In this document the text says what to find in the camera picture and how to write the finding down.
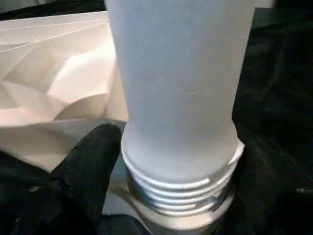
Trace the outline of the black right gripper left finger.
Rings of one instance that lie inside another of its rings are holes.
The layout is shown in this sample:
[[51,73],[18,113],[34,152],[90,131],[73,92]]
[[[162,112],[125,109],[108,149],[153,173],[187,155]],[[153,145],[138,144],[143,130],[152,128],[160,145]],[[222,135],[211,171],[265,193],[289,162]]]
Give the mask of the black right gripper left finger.
[[16,235],[95,235],[110,176],[120,154],[121,130],[101,124],[84,136],[32,193]]

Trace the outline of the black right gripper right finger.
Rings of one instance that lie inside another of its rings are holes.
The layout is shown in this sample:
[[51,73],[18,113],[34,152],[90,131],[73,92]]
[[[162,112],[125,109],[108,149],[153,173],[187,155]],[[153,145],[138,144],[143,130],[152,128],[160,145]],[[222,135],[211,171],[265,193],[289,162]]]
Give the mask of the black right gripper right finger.
[[313,183],[277,145],[249,139],[221,235],[311,235]]

